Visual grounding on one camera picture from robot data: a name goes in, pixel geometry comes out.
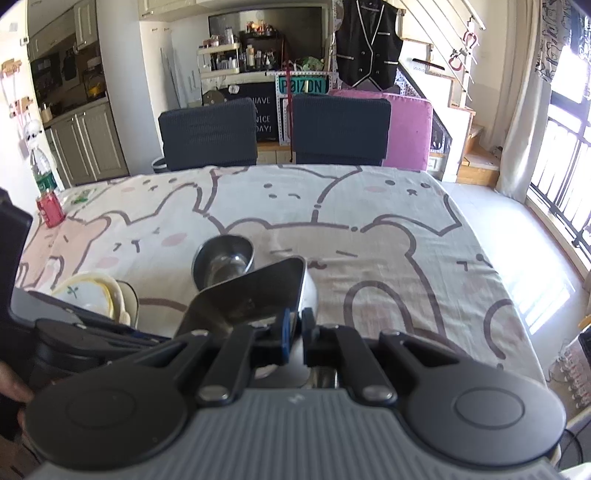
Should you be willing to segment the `person's hand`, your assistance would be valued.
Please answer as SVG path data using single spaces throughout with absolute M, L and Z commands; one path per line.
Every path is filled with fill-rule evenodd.
M 17 422 L 20 429 L 25 431 L 25 410 L 33 400 L 34 392 L 4 361 L 0 362 L 0 391 L 3 396 L 20 404 Z

